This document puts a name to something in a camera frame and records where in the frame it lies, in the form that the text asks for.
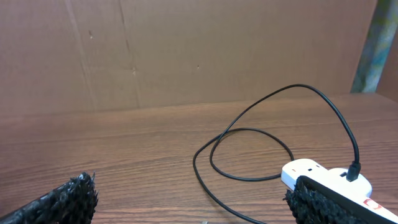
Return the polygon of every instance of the wooden board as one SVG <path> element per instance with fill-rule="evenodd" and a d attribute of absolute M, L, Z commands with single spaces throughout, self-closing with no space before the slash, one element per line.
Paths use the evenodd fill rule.
<path fill-rule="evenodd" d="M 398 214 L 398 104 L 379 95 L 331 100 L 358 141 L 372 198 Z M 95 170 L 99 204 L 93 223 L 246 223 L 206 195 L 192 157 L 250 103 L 0 119 L 0 216 L 71 176 Z M 263 102 L 236 126 L 268 131 L 296 159 L 311 158 L 328 169 L 353 160 L 343 127 L 318 96 Z M 199 156 L 198 169 L 217 197 L 255 219 L 294 223 L 280 179 L 247 183 L 222 177 L 208 162 L 209 150 Z M 275 174 L 288 161 L 280 145 L 250 132 L 232 135 L 215 153 L 220 169 L 246 177 Z"/>
<path fill-rule="evenodd" d="M 0 116 L 349 93 L 375 3 L 0 1 Z"/>
<path fill-rule="evenodd" d="M 398 102 L 398 32 L 392 42 L 390 52 L 383 68 L 377 92 Z"/>

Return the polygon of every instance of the blue green curtain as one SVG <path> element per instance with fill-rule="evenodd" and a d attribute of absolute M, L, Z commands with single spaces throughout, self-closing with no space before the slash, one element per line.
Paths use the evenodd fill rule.
<path fill-rule="evenodd" d="M 398 0 L 378 0 L 351 92 L 375 92 L 398 25 Z"/>

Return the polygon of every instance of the coiled black cord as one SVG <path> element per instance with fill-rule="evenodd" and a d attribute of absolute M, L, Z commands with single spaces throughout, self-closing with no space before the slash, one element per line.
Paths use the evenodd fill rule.
<path fill-rule="evenodd" d="M 220 143 L 221 139 L 225 136 L 225 134 L 231 133 L 231 132 L 234 132 L 234 131 L 257 131 L 257 132 L 262 133 L 262 134 L 265 134 L 265 135 L 271 137 L 272 139 L 274 139 L 275 141 L 277 141 L 277 142 L 278 142 L 280 145 L 282 145 L 282 146 L 284 147 L 284 149 L 287 151 L 287 153 L 289 154 L 291 160 L 294 160 L 292 151 L 291 151 L 280 139 L 278 139 L 277 137 L 275 137 L 275 136 L 273 136 L 273 135 L 271 135 L 271 134 L 269 134 L 269 133 L 267 133 L 267 132 L 265 132 L 265 131 L 262 131 L 262 130 L 256 129 L 256 128 L 236 128 L 236 129 L 230 129 L 230 128 L 232 127 L 232 125 L 234 125 L 234 123 L 237 122 L 237 120 L 238 120 L 240 117 L 242 117 L 242 116 L 243 116 L 248 110 L 250 110 L 253 106 L 256 106 L 256 105 L 259 104 L 260 102 L 264 101 L 265 99 L 267 99 L 267 98 L 269 98 L 269 97 L 271 97 L 271 96 L 273 96 L 273 95 L 275 95 L 275 94 L 277 94 L 277 93 L 279 93 L 279 92 L 281 92 L 281 91 L 284 91 L 284 90 L 287 90 L 287 89 L 293 88 L 293 87 L 302 87 L 302 88 L 307 88 L 307 89 L 309 89 L 309 90 L 312 90 L 312 91 L 314 91 L 315 93 L 317 93 L 319 96 L 321 96 L 321 97 L 328 103 L 328 105 L 329 105 L 329 106 L 332 108 L 332 110 L 336 113 L 337 117 L 339 118 L 339 120 L 340 120 L 341 123 L 343 124 L 343 127 L 344 127 L 344 129 L 346 130 L 346 132 L 347 132 L 347 134 L 348 134 L 348 136 L 349 136 L 349 138 L 351 139 L 351 142 L 352 142 L 352 144 L 353 144 L 353 148 L 354 148 L 354 161 L 353 161 L 353 163 L 352 163 L 351 166 L 354 166 L 355 169 L 352 169 L 352 170 L 351 170 L 351 166 L 350 166 L 350 169 L 349 169 L 349 171 L 348 171 L 347 176 L 354 177 L 354 179 L 352 179 L 352 180 L 355 180 L 355 179 L 358 177 L 358 174 L 359 174 L 359 171 L 360 171 L 360 168 L 361 168 L 360 163 L 359 163 L 359 149 L 358 149 L 358 144 L 356 143 L 354 134 L 353 134 L 352 131 L 350 130 L 350 128 L 349 128 L 349 126 L 348 126 L 346 120 L 344 119 L 344 117 L 343 117 L 343 115 L 340 113 L 340 111 L 337 109 L 337 107 L 336 107 L 336 106 L 335 106 L 335 105 L 334 105 L 334 104 L 333 104 L 321 91 L 319 91 L 319 90 L 317 90 L 316 88 L 314 88 L 314 87 L 312 87 L 312 86 L 309 86 L 309 85 L 294 84 L 294 85 L 289 85 L 289 86 L 283 87 L 283 88 L 281 88 L 281 89 L 279 89 L 279 90 L 277 90 L 277 91 L 275 91 L 275 92 L 273 92 L 273 93 L 271 93 L 271 94 L 268 94 L 267 96 L 261 98 L 260 100 L 256 101 L 256 102 L 253 103 L 251 106 L 249 106 L 248 108 L 246 108 L 241 114 L 239 114 L 238 117 L 236 117 L 236 118 L 231 122 L 231 124 L 230 124 L 221 134 L 219 134 L 218 136 L 214 137 L 212 140 L 210 140 L 209 142 L 207 142 L 207 143 L 206 143 L 204 146 L 202 146 L 202 147 L 195 153 L 195 155 L 193 156 L 193 170 L 195 171 L 195 174 L 196 174 L 196 176 L 197 176 L 197 178 L 198 178 L 198 180 L 199 180 L 199 183 L 201 184 L 201 186 L 203 187 L 203 189 L 205 189 L 206 193 L 207 193 L 215 202 L 217 202 L 221 207 L 223 207 L 225 210 L 227 210 L 227 211 L 229 211 L 230 213 L 232 213 L 233 215 L 236 215 L 237 217 L 242 218 L 243 220 L 246 220 L 246 221 L 251 222 L 251 223 L 255 223 L 255 224 L 265 224 L 265 223 L 263 223 L 263 222 L 257 221 L 257 220 L 255 220 L 255 219 L 252 219 L 252 218 L 250 218 L 250 217 L 247 217 L 247 216 L 245 216 L 245 215 L 243 215 L 243 214 L 241 214 L 241 213 L 239 213 L 239 212 L 234 211 L 232 208 L 229 208 L 229 207 L 226 206 L 223 202 L 221 202 L 220 200 L 218 200 L 217 197 L 214 196 L 214 195 L 212 194 L 212 192 L 210 192 L 210 190 L 207 188 L 207 186 L 205 185 L 205 183 L 204 183 L 203 180 L 201 179 L 200 174 L 199 174 L 198 169 L 197 169 L 197 166 L 196 166 L 196 159 L 197 159 L 199 153 L 201 153 L 201 152 L 202 152 L 207 146 L 209 146 L 211 143 L 215 142 L 215 144 L 214 144 L 214 146 L 213 146 L 213 148 L 211 149 L 211 152 L 210 152 L 210 164 L 211 164 L 211 166 L 214 168 L 214 170 L 217 171 L 219 174 L 221 174 L 221 175 L 223 175 L 223 176 L 225 176 L 225 177 L 228 177 L 228 178 L 230 178 L 230 179 L 241 180 L 241 181 L 248 181 L 248 182 L 272 180 L 272 179 L 279 178 L 281 174 L 276 174 L 276 175 L 272 175 L 272 176 L 268 176 L 268 177 L 261 177 L 261 178 L 236 177 L 236 176 L 234 176 L 234 175 L 227 174 L 227 173 L 223 172 L 222 170 L 220 170 L 220 169 L 214 164 L 214 162 L 213 162 L 213 154 L 214 154 L 214 151 L 216 150 L 218 144 Z"/>

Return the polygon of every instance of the black textured object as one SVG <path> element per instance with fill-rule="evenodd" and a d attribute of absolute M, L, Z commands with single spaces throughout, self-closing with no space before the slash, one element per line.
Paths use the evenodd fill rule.
<path fill-rule="evenodd" d="M 285 196 L 284 200 L 287 201 L 298 224 L 367 223 L 354 216 L 349 210 L 341 208 L 317 190 L 308 188 L 302 177 L 297 179 L 294 191 L 287 190 Z"/>
<path fill-rule="evenodd" d="M 48 194 L 0 218 L 0 224 L 89 224 L 98 203 L 94 178 L 71 178 Z"/>

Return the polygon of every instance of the black plug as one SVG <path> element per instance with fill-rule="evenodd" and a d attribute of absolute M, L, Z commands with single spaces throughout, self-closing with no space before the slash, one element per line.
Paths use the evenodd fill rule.
<path fill-rule="evenodd" d="M 356 180 L 359 176 L 360 171 L 361 171 L 361 164 L 353 161 L 353 163 L 349 166 L 347 172 L 347 180 L 350 182 Z"/>

